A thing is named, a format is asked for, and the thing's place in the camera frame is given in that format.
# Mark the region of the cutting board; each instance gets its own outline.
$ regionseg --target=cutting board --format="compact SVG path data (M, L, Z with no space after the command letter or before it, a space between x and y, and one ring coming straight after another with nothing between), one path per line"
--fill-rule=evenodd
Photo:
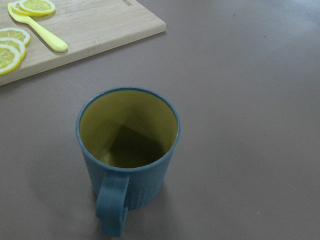
M24 29L30 34L31 42L20 66L0 75L0 85L166 30L164 21L135 0L54 0L54 14L33 19L68 44L67 51L55 52L31 27L10 17L8 2L0 0L0 29Z

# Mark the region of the mug rim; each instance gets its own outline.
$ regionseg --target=mug rim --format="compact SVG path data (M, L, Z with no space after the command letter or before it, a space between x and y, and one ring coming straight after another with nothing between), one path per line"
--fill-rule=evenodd
M124 90L134 90L134 91L141 91L141 92L145 92L145 93L148 93L148 94L151 94L157 98L159 98L161 101L163 101L165 104L167 104L167 106L171 109L171 111L173 112L174 114L174 117L175 117L175 120L176 120L176 124L177 124L177 132L176 132L176 136L175 136L175 140L174 140L174 143L172 144L172 146L170 147L170 149L162 156L160 157L158 160L152 162L152 163L149 163L147 165L144 165L144 166L138 166L138 167L128 167L128 168L124 168L124 167L117 167L117 166L111 166L111 165L108 165L106 163L103 163L101 161L99 161L98 159L96 159L88 150L87 148L85 147L85 145L83 144L82 142L82 139L80 137L80 121L81 121L81 118L84 114L84 112L86 111L86 109L95 101L97 100L98 98L101 98L102 96L106 95L106 94L110 94L110 93L113 93L113 92L117 92L117 91L124 91ZM160 164L161 162L163 162L169 155L171 155L174 151L174 149L176 148L176 145L179 141L179 138L180 138L180 128L181 128L181 123L180 123L180 118L178 116L178 113L176 111L176 109L174 108L174 106L167 100L165 99L163 96L161 96L160 94L152 91L152 90L149 90L149 89L146 89L146 88L142 88L142 87L137 87L137 86L121 86L121 87L114 87L114 88L110 88L108 90L105 90L105 91L102 91L100 93L98 93L97 95L95 95L94 97L92 97L87 103L85 103L83 105L83 107L81 108L79 114L78 114L78 117L77 117L77 120L76 120L76 123L75 123L75 134L76 134L76 138L77 138L77 141L80 145L80 148L82 150L82 152L89 157L89 159L91 161L94 161L96 164L100 165L101 167L103 168L107 168L111 171L117 171L117 172L137 172L137 171L143 171L143 170L147 170L147 169L150 169L152 168L153 166L155 165L158 165Z

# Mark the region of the wooden cutting board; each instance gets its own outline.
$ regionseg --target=wooden cutting board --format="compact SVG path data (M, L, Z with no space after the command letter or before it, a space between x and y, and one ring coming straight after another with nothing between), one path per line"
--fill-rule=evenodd
M24 29L31 35L31 42L20 66L0 75L0 85L166 30L164 21L135 0L53 0L56 6L54 14L33 19L68 44L67 51L55 52L31 27L10 17L9 2L0 0L0 29Z

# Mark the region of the yellow spoon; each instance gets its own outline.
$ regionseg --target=yellow spoon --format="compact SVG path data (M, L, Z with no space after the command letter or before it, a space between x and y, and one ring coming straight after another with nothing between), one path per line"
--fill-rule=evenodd
M32 27L53 50L57 52L64 52L67 50L68 45L63 40L45 29L31 17L14 13L12 11L12 3L8 3L8 11L14 20L23 24L28 24L30 27Z

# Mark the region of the blue mug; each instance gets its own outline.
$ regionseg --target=blue mug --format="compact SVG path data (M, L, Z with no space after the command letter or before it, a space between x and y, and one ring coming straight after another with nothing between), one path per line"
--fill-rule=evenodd
M180 136L178 114L153 91L119 87L85 104L75 131L98 196L101 232L120 237L128 210L159 192Z

